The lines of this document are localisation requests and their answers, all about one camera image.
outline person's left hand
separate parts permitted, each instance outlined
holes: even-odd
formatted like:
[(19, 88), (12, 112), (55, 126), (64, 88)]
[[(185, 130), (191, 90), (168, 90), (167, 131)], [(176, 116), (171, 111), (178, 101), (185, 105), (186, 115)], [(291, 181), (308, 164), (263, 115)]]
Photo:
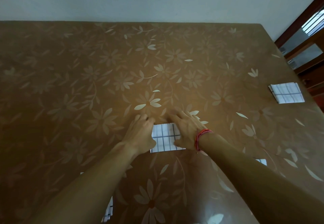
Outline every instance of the person's left hand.
[(122, 142), (134, 148), (136, 155), (149, 151), (156, 145), (156, 142), (152, 139), (154, 122), (155, 119), (153, 117), (148, 118), (147, 114), (136, 115)]

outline flower center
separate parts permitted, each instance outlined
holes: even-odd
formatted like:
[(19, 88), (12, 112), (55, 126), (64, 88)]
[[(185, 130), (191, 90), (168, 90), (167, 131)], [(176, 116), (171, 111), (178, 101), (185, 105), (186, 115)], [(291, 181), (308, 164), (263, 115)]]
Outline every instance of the flower center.
[(148, 207), (150, 209), (153, 209), (154, 208), (154, 205), (155, 205), (155, 201), (153, 199), (148, 202)]

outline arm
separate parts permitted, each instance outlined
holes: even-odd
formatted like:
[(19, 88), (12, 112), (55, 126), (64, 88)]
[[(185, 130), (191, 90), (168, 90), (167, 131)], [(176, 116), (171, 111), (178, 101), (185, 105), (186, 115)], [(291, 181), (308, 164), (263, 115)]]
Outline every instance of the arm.
[(134, 158), (153, 148), (154, 118), (137, 115), (124, 139), (98, 164), (75, 179), (53, 198), (30, 223), (100, 223), (119, 180)]
[[(181, 132), (176, 146), (195, 150), (197, 131), (205, 126), (188, 112), (171, 118)], [(321, 201), (238, 151), (221, 136), (202, 135), (199, 148), (225, 173), (260, 223), (323, 223)]]

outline person's right arm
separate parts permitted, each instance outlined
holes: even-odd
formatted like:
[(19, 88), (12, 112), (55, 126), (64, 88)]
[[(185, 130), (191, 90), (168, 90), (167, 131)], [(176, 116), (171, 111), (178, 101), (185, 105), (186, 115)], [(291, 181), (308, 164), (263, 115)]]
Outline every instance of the person's right arm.
[[(205, 128), (188, 112), (171, 115), (181, 133), (176, 146), (196, 150)], [(324, 204), (267, 166), (246, 156), (216, 133), (205, 133), (199, 148), (220, 167), (260, 223), (324, 223)]]

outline red thread bracelet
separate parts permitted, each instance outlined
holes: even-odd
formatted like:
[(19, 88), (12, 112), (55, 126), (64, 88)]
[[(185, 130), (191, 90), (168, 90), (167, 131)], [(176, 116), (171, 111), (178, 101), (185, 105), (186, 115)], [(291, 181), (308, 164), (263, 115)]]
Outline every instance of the red thread bracelet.
[(199, 141), (200, 136), (202, 136), (203, 134), (208, 133), (208, 132), (213, 132), (213, 131), (211, 131), (209, 129), (203, 129), (199, 133), (197, 133), (196, 139), (195, 139), (195, 146), (196, 146), (197, 151), (200, 151), (200, 149), (198, 147), (198, 141)]

